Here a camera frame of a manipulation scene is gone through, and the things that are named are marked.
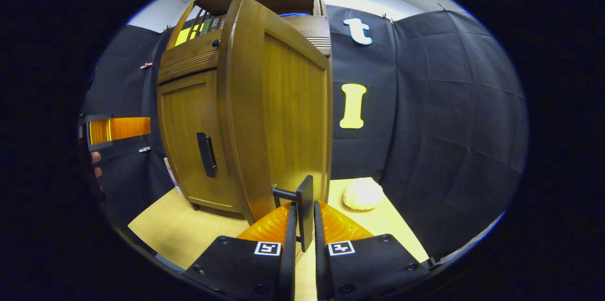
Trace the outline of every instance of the bookshelf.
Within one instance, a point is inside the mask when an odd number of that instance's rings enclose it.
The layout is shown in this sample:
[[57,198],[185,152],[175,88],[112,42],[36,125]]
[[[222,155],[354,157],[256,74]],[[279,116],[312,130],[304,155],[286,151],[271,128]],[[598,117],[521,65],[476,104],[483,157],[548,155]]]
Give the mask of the bookshelf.
[[[193,28],[183,30],[196,6]],[[315,198],[327,200],[333,91],[325,12],[323,0],[195,0],[185,10],[162,54],[157,107],[189,202],[253,224],[275,209],[274,186],[296,191],[307,174]],[[222,16],[223,28],[201,29],[204,15]]]

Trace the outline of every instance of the cabinet door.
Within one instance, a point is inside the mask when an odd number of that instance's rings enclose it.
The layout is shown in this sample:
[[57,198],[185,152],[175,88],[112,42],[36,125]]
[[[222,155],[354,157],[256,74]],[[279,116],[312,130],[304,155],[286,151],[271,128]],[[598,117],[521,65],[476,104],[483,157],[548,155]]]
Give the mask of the cabinet door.
[[[218,132],[216,70],[158,87],[157,101],[166,154],[184,195],[202,206],[242,212],[242,193],[236,180],[229,176]],[[211,166],[216,161],[216,169],[207,172],[204,161],[206,165],[210,161]]]
[[227,165],[253,218],[275,209],[272,187],[295,191],[310,174],[327,202],[331,167],[329,61],[296,28],[254,0],[233,0],[216,71]]

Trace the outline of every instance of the human hand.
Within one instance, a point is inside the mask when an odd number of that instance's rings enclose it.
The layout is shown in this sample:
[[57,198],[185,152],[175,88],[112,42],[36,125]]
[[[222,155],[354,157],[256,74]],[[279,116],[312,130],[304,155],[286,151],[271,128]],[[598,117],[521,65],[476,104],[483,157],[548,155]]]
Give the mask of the human hand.
[[[101,160],[101,154],[98,152],[92,152],[90,154],[90,158],[92,164],[98,163]],[[95,178],[99,177],[101,174],[103,174],[103,170],[101,170],[100,167],[95,167]]]

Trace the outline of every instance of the cabinet handle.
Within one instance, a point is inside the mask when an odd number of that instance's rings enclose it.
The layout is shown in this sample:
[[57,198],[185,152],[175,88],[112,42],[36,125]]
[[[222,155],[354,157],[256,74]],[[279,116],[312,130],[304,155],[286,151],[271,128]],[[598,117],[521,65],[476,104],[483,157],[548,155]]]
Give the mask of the cabinet handle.
[[204,132],[198,132],[197,145],[199,146],[199,154],[201,154],[201,162],[206,170],[206,176],[216,177],[216,158],[214,158],[210,136],[206,136]]

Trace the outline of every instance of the white ball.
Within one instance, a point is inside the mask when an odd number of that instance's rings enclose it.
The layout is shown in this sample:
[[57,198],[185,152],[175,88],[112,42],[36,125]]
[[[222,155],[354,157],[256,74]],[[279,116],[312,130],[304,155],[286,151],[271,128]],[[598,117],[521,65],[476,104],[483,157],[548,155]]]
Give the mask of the white ball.
[[372,178],[359,178],[351,182],[342,195],[346,206],[355,210],[374,209],[382,200],[384,192]]

